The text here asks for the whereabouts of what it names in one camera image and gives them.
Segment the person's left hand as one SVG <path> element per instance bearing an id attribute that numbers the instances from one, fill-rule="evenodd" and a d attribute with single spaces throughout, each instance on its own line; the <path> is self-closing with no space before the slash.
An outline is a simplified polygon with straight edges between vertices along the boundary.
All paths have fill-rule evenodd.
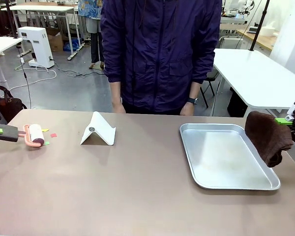
<path id="1" fill-rule="evenodd" d="M 193 116 L 194 104 L 187 102 L 180 111 L 181 116 Z"/>

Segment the person's right hand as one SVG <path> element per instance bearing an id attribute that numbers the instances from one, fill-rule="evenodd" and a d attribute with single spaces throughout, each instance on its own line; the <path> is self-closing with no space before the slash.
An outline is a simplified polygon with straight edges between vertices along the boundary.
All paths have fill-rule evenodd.
<path id="1" fill-rule="evenodd" d="M 125 108 L 121 102 L 112 103 L 113 106 L 113 112 L 118 114 L 125 114 Z"/>

